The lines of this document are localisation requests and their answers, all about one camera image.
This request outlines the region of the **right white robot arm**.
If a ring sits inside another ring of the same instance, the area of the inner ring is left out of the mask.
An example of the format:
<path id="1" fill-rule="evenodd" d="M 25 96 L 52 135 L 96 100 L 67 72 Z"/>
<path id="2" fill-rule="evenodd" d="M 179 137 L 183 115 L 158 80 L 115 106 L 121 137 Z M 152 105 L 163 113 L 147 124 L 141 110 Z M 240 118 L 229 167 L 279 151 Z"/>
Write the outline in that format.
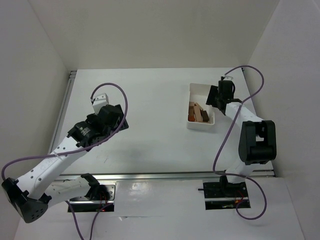
<path id="1" fill-rule="evenodd" d="M 218 109 L 224 116 L 232 120 L 221 146 L 214 158 L 212 170 L 216 165 L 222 150 L 234 126 L 240 128 L 238 142 L 238 157 L 231 167 L 223 172 L 217 172 L 219 182 L 209 191 L 219 197 L 236 197 L 245 186 L 245 178 L 249 177 L 258 165 L 273 161 L 277 155 L 276 126 L 272 120 L 264 120 L 245 107 L 244 102 L 234 97 L 235 84 L 223 77 L 218 85 L 212 85 L 206 104 Z"/>

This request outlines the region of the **striped light wood block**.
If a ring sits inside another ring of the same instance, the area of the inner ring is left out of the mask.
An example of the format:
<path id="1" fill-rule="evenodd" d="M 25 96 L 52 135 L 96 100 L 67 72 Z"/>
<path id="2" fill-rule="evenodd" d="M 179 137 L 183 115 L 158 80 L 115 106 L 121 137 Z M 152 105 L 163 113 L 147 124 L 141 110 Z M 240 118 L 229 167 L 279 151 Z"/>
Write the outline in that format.
<path id="1" fill-rule="evenodd" d="M 195 106 L 197 106 L 201 111 L 203 111 L 204 109 L 202 108 L 201 105 L 199 105 L 197 102 L 195 102 Z"/>

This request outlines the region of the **white plastic bin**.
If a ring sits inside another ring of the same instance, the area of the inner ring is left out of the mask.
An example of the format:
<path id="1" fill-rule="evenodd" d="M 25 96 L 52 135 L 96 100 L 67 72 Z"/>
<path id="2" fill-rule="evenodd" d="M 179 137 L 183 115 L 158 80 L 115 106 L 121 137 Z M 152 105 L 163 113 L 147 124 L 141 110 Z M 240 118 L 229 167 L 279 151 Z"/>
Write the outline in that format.
<path id="1" fill-rule="evenodd" d="M 215 113 L 207 105 L 211 85 L 190 83 L 186 127 L 189 130 L 210 132 L 215 124 Z"/>

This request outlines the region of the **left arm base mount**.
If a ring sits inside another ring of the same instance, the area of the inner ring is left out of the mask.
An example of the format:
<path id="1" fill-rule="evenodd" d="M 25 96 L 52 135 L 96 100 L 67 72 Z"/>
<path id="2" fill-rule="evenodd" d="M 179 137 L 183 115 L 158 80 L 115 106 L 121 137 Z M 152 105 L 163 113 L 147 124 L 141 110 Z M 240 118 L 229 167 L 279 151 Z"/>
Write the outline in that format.
<path id="1" fill-rule="evenodd" d="M 96 213 L 100 210 L 107 213 L 114 212 L 116 183 L 105 181 L 100 184 L 105 190 L 101 190 L 93 199 L 79 196 L 69 200 L 75 213 Z"/>

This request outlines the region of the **dark brown notched block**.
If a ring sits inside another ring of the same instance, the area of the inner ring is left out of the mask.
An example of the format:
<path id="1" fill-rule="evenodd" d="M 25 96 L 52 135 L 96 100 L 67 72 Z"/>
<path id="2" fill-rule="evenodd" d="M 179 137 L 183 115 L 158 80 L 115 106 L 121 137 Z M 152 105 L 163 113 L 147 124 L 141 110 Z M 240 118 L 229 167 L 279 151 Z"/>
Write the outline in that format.
<path id="1" fill-rule="evenodd" d="M 208 123 L 210 121 L 208 113 L 205 110 L 201 110 L 200 113 L 201 113 L 202 121 L 204 123 Z"/>

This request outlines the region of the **orange arch block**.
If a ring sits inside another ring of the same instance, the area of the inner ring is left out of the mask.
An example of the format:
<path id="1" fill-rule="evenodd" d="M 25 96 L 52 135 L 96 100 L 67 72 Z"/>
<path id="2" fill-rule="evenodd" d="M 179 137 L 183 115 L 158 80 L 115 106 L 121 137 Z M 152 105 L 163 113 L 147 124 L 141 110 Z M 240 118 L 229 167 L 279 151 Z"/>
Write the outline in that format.
<path id="1" fill-rule="evenodd" d="M 194 114 L 193 111 L 190 111 L 190 112 L 188 113 L 188 121 L 189 121 L 189 122 L 195 122 L 195 121 L 196 121 L 195 114 Z"/>

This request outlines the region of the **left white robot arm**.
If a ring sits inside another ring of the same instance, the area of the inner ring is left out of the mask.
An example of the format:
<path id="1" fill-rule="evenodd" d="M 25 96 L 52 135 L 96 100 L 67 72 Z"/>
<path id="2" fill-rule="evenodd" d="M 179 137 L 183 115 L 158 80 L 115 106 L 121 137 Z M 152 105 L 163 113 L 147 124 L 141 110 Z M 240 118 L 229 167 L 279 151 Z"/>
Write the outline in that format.
<path id="1" fill-rule="evenodd" d="M 106 192 L 90 173 L 59 184 L 54 181 L 91 149 L 128 129 L 127 112 L 119 104 L 102 106 L 98 113 L 89 114 L 86 120 L 76 123 L 51 154 L 40 157 L 38 165 L 17 179 L 3 179 L 2 189 L 25 223 L 36 221 L 58 203 L 77 197 L 95 200 Z"/>

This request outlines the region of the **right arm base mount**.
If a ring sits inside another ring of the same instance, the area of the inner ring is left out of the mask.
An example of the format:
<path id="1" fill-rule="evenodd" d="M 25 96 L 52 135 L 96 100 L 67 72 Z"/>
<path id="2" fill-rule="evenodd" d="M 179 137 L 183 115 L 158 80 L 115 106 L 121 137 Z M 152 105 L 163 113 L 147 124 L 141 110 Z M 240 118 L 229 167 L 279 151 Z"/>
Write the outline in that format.
<path id="1" fill-rule="evenodd" d="M 241 183 L 204 182 L 198 188 L 203 193 L 206 210 L 228 210 L 235 209 L 237 204 L 239 209 L 251 207 L 247 186 Z"/>

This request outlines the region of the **long light wood block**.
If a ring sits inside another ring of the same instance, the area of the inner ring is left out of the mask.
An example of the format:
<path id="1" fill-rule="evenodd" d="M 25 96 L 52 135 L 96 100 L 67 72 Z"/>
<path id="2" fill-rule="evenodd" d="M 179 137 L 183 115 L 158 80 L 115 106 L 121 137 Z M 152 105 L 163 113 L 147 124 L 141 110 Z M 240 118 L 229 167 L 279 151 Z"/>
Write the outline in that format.
<path id="1" fill-rule="evenodd" d="M 203 122 L 203 119 L 201 116 L 201 110 L 197 106 L 194 106 L 193 110 L 194 110 L 194 116 L 195 116 L 196 122 L 198 123 Z"/>

